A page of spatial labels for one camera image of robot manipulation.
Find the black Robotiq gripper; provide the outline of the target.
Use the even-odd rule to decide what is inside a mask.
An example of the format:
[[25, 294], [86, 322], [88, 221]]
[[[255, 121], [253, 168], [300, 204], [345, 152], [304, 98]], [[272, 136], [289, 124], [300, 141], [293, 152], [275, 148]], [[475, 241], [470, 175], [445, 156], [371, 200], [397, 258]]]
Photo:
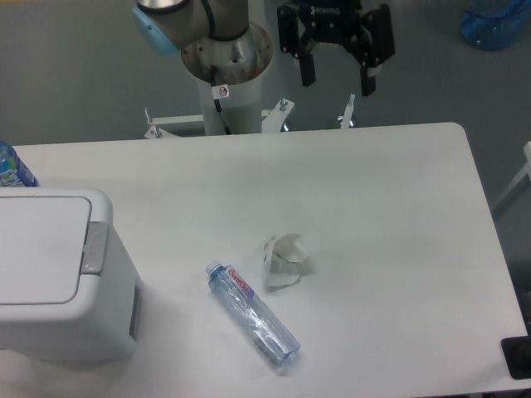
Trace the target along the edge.
[[299, 62], [302, 85], [316, 81], [315, 42], [343, 45], [357, 42], [362, 54], [362, 95], [369, 96], [376, 89], [376, 74], [383, 63], [395, 54], [390, 7], [386, 3], [360, 14], [360, 1], [293, 1], [277, 8], [280, 50]]

